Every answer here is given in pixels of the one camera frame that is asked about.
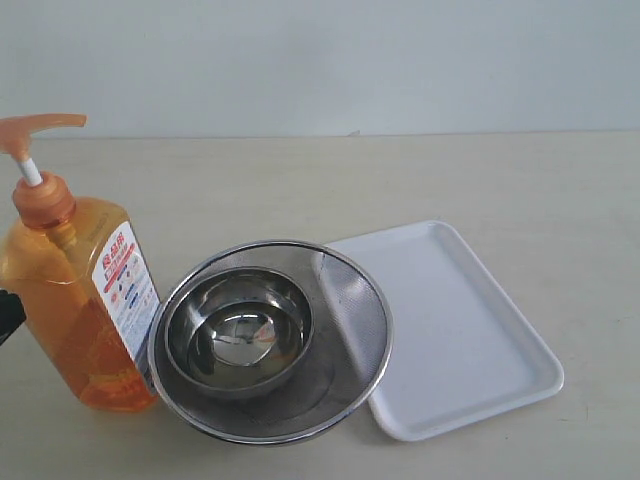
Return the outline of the orange pump soap bottle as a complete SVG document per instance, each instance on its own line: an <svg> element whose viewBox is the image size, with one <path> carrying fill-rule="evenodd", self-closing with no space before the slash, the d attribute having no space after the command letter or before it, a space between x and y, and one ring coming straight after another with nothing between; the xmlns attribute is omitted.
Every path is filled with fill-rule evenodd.
<svg viewBox="0 0 640 480"><path fill-rule="evenodd" d="M147 339L160 300L130 216L74 195L30 153L33 133L85 123L66 113L2 119L1 151L22 177L12 193L19 217L1 243L1 287L19 297L27 328L81 403L139 412L156 400Z"/></svg>

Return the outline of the small stainless steel bowl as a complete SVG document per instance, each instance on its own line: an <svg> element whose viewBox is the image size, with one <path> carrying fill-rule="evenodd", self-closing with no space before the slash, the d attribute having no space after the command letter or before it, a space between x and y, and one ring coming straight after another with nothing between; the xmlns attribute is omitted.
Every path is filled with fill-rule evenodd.
<svg viewBox="0 0 640 480"><path fill-rule="evenodd" d="M171 366L195 389L220 400L263 396L286 383L315 333L303 288L285 273L259 266L189 281L163 323Z"/></svg>

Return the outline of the steel mesh colander basket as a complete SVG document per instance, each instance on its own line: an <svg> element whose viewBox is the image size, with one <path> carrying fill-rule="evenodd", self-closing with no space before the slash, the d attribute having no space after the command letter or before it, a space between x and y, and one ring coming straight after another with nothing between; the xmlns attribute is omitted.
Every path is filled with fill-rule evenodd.
<svg viewBox="0 0 640 480"><path fill-rule="evenodd" d="M313 438L360 407L386 370L393 321L372 277L325 246L255 241L187 273L147 341L164 404L244 445Z"/></svg>

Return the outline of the white rectangular plastic tray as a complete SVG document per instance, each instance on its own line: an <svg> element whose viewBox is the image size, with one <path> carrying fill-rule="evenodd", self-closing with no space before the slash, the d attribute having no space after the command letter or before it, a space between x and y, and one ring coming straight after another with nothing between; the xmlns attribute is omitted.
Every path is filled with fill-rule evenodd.
<svg viewBox="0 0 640 480"><path fill-rule="evenodd" d="M450 225L423 221L333 242L313 258L357 371L393 341L369 403L392 438L420 441L557 394L563 368Z"/></svg>

